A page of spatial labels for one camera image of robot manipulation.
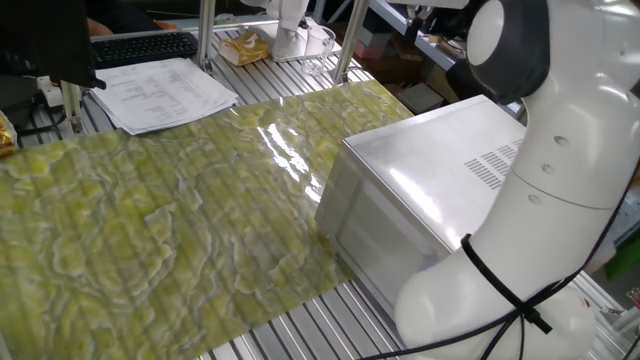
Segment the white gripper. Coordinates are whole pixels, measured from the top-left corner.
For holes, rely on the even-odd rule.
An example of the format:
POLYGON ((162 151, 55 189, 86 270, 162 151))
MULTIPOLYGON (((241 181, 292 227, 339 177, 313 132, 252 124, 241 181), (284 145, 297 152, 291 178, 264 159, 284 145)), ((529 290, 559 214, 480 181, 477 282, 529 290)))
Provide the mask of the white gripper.
MULTIPOLYGON (((469 0, 385 0, 391 4, 403 4, 407 6, 425 6, 436 8, 462 9, 469 0)), ((406 30, 403 35, 403 44, 412 46, 415 43, 418 32, 423 27, 423 20, 419 17, 408 17, 406 19, 406 30)))

